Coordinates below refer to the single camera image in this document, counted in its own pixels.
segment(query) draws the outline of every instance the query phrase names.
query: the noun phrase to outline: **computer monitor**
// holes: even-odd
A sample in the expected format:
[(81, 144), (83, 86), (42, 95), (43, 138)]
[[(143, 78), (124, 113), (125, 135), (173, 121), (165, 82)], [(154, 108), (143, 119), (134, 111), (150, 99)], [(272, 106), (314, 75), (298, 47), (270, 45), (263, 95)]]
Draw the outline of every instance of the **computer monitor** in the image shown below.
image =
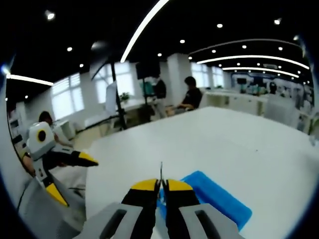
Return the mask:
[(239, 85), (246, 85), (247, 84), (247, 79), (246, 78), (237, 78), (237, 83)]

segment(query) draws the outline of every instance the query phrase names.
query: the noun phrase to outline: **blue cloth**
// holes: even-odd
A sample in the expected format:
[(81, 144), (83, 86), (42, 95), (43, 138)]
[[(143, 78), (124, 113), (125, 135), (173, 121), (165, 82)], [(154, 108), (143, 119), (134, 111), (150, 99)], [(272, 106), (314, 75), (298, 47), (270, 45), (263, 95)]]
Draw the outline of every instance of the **blue cloth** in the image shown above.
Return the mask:
[[(248, 207), (239, 202), (218, 184), (213, 182), (204, 173), (196, 171), (186, 176), (181, 181), (189, 184), (193, 188), (201, 204), (209, 203), (212, 205), (222, 214), (235, 222), (239, 231), (251, 218), (252, 211)], [(163, 198), (163, 189), (161, 189), (159, 193), (160, 197)], [(159, 200), (158, 207), (163, 218), (166, 218), (166, 207)]]

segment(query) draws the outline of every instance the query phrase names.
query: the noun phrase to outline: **desk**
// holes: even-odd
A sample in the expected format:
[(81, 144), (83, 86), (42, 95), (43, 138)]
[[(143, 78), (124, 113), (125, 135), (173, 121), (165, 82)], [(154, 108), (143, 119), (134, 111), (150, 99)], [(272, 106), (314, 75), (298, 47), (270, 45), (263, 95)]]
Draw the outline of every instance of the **desk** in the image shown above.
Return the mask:
[(87, 218), (120, 202), (134, 183), (159, 178), (162, 161), (164, 178), (200, 170), (251, 208), (240, 233), (246, 239), (285, 238), (305, 212), (319, 173), (318, 151), (306, 134), (213, 107), (99, 139), (89, 153), (100, 165), (88, 169)]
[[(122, 109), (124, 109), (125, 111), (132, 111), (132, 110), (136, 110), (138, 108), (140, 108), (143, 104), (145, 104), (145, 100), (135, 100), (135, 99), (131, 99), (128, 100), (126, 103), (121, 103), (121, 107)], [(89, 128), (95, 124), (98, 124), (104, 120), (107, 120), (110, 116), (107, 115), (107, 113), (105, 111), (102, 111), (99, 115), (94, 115), (92, 117), (87, 118), (84, 121), (84, 126), (85, 128)]]

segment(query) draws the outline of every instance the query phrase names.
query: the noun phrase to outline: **black shirt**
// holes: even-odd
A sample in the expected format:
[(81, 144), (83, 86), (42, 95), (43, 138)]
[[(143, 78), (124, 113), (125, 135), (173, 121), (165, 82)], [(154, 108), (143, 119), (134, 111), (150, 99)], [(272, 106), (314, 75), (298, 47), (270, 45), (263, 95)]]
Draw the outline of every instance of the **black shirt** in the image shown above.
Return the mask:
[(202, 92), (199, 88), (188, 90), (182, 104), (192, 105), (196, 109), (199, 107), (201, 97)]

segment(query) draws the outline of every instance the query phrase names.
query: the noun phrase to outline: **black hair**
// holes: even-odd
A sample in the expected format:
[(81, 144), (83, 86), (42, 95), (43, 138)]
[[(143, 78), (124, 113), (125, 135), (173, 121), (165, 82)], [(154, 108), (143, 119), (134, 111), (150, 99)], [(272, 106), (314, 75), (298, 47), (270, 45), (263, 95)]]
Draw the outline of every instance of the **black hair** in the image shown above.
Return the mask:
[(46, 119), (52, 120), (52, 117), (48, 111), (43, 111), (39, 116), (39, 122), (43, 122)]
[(196, 80), (194, 77), (192, 76), (188, 76), (185, 78), (184, 80), (185, 84), (187, 84), (188, 86), (196, 86)]

